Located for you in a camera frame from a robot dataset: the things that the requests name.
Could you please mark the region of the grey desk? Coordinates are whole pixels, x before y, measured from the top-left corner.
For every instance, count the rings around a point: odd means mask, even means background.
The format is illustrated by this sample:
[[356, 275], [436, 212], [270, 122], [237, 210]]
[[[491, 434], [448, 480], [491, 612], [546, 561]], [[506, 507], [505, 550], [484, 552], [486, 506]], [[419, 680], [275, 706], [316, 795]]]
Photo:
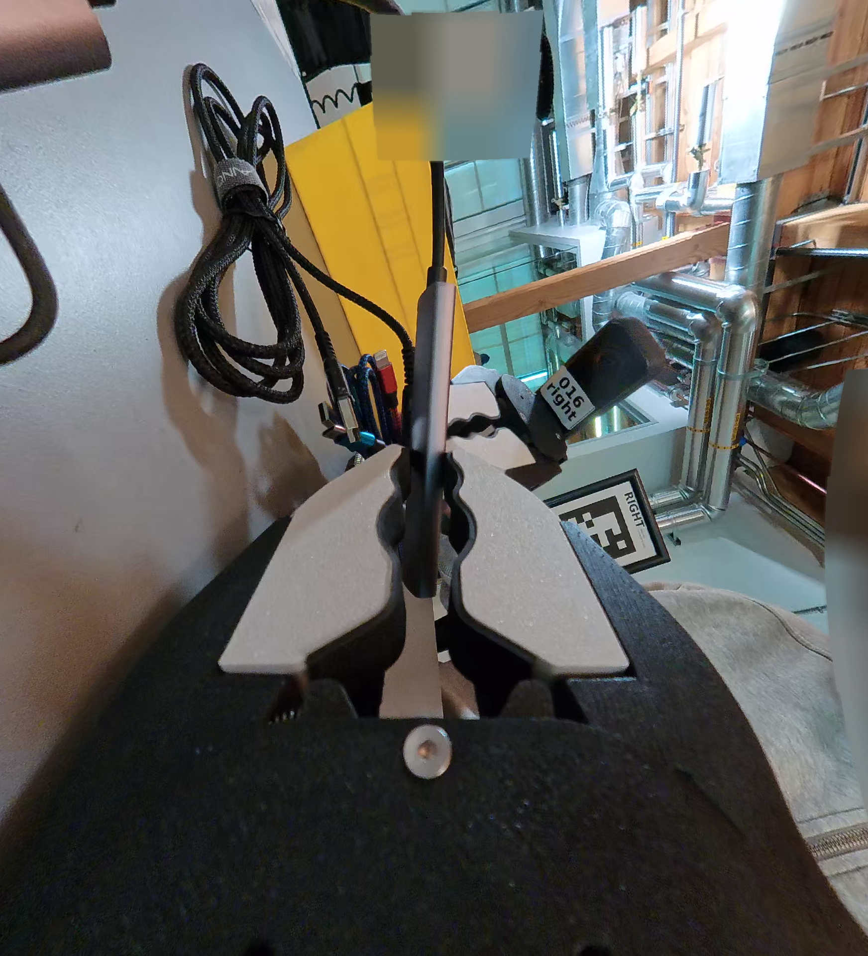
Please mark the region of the grey desk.
[[116, 2], [110, 69], [0, 95], [0, 182], [58, 290], [0, 367], [0, 830], [117, 671], [277, 516], [340, 472], [307, 317], [305, 393], [217, 392], [180, 354], [178, 293], [218, 222], [187, 102], [215, 70], [316, 129], [273, 2]]

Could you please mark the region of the yellow box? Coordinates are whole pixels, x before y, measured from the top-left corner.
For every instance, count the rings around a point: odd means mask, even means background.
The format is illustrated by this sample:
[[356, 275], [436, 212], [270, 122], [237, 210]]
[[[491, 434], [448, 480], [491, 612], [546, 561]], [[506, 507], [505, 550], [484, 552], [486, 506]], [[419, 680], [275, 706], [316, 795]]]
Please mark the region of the yellow box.
[[415, 340], [432, 263], [429, 163], [379, 157], [373, 105], [289, 145], [286, 161], [325, 271]]

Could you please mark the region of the black curved bar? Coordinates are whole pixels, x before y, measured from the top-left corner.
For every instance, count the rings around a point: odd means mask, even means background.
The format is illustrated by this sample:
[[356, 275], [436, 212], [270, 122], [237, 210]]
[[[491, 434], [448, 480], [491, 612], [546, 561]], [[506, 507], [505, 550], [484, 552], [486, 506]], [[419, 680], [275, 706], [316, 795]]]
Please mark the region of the black curved bar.
[[58, 292], [45, 260], [0, 184], [0, 231], [23, 272], [31, 307], [22, 326], [0, 341], [0, 367], [34, 351], [46, 340], [58, 316]]

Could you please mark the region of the white item with wavy line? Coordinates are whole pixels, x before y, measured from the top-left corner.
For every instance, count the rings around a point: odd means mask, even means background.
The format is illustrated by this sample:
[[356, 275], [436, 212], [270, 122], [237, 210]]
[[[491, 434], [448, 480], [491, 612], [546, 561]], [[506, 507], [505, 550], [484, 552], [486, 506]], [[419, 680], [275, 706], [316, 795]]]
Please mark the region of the white item with wavy line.
[[340, 65], [304, 80], [317, 129], [344, 118], [372, 101], [368, 62]]

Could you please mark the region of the round silver duct pipe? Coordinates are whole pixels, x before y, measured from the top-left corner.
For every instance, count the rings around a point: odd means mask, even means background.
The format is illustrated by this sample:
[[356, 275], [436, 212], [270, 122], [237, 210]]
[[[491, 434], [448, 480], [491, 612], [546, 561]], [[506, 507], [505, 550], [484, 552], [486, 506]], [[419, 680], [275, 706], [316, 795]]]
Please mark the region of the round silver duct pipe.
[[717, 519], [728, 506], [747, 417], [758, 298], [735, 284], [667, 271], [591, 296], [595, 328], [611, 315], [693, 341], [692, 377], [677, 486], [650, 499], [662, 532]]

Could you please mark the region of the wooden beam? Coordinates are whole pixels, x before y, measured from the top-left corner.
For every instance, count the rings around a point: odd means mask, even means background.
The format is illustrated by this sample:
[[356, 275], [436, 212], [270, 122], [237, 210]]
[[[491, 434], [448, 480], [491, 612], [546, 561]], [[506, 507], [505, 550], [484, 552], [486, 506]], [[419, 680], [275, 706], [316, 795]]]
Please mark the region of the wooden beam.
[[729, 223], [721, 223], [597, 261], [464, 305], [471, 333], [539, 314], [570, 301], [607, 293], [670, 270], [727, 253]]

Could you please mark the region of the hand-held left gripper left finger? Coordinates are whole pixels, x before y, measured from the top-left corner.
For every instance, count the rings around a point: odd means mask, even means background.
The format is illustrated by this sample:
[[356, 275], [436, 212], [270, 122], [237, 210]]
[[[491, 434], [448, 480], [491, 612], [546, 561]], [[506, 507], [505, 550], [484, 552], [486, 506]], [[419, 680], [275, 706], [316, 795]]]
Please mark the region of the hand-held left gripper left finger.
[[223, 672], [307, 672], [396, 610], [403, 453], [383, 449], [297, 508], [219, 659]]

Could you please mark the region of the dark brown pad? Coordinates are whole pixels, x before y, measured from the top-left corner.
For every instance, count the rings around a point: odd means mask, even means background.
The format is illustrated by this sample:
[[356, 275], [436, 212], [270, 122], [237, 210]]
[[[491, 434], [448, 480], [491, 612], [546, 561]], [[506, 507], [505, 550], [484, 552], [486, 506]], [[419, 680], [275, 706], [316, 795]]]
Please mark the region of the dark brown pad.
[[112, 56], [87, 1], [0, 1], [0, 93], [108, 69]]

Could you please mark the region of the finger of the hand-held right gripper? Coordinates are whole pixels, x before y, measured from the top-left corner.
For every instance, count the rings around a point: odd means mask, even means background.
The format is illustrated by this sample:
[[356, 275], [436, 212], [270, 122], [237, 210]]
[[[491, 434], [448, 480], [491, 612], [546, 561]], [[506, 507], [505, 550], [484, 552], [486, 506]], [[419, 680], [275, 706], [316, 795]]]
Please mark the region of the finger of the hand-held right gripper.
[[497, 400], [501, 375], [480, 365], [469, 365], [452, 377], [449, 389], [449, 436], [487, 434], [501, 422]]
[[496, 429], [489, 435], [455, 436], [452, 451], [476, 457], [528, 489], [547, 483], [547, 460], [535, 458], [534, 450], [510, 429]]

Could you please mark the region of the rectangular silver duct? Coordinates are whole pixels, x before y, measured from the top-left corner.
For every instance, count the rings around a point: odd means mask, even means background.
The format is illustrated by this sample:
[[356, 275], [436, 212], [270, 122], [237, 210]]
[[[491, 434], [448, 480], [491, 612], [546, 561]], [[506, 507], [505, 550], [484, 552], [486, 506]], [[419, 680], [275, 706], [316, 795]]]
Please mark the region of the rectangular silver duct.
[[807, 161], [835, 16], [834, 1], [728, 4], [722, 183], [761, 181]]

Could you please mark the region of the grey usb hub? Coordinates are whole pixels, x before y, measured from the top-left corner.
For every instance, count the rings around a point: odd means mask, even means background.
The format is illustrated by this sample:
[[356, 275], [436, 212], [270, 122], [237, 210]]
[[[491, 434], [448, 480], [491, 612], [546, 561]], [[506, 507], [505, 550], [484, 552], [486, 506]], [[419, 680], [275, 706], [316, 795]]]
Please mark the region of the grey usb hub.
[[429, 269], [418, 302], [402, 551], [404, 585], [417, 598], [437, 587], [455, 302], [446, 269]]

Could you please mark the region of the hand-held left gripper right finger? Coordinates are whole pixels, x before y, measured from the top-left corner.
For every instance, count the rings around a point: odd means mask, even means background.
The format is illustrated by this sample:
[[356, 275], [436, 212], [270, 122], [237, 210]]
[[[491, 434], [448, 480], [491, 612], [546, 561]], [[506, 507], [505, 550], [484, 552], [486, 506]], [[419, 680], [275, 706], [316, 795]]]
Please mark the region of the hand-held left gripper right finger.
[[618, 676], [629, 659], [555, 513], [449, 444], [452, 607], [543, 678]]

